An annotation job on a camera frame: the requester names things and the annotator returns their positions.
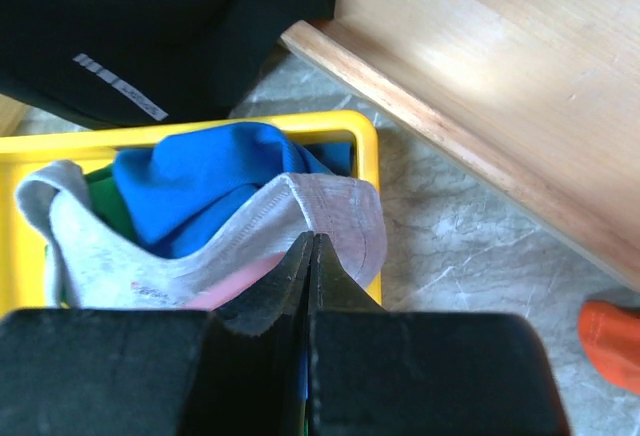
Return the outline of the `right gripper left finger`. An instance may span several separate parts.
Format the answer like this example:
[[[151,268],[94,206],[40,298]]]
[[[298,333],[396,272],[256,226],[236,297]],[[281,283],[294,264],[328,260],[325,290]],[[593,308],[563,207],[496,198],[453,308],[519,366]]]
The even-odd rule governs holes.
[[[212,311],[180,435],[302,435],[313,235]]]

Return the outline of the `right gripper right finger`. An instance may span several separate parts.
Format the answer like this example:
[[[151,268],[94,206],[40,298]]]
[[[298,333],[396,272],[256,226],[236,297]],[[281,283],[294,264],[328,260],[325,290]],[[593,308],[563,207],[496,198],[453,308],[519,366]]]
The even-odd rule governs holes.
[[[386,313],[346,273],[326,235],[313,240],[307,314],[309,433],[394,434],[386,362],[374,341]]]

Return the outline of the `grey tank top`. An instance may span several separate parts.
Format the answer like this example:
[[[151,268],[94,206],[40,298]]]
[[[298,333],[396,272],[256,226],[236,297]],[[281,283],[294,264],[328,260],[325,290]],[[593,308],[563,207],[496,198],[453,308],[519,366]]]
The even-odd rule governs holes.
[[[55,161],[28,175],[15,193],[19,211],[44,237],[44,292],[49,306],[60,287],[47,210],[57,192],[56,180],[71,161]],[[380,272],[386,258],[387,237],[378,191],[370,183],[326,174],[284,173],[251,196],[223,226],[194,253],[167,259],[134,245],[135,275],[131,289],[136,300],[129,308],[173,308],[191,301],[223,277],[254,261],[286,252],[300,233],[329,236],[344,270],[362,288]]]

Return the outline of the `pink plastic hanger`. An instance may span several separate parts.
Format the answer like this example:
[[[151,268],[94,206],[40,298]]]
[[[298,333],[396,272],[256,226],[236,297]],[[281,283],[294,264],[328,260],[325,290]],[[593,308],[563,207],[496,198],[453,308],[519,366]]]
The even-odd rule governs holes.
[[[249,289],[273,270],[285,253],[278,252],[267,258],[254,261],[225,276],[204,291],[199,292],[183,308],[188,310],[212,311],[230,302]]]

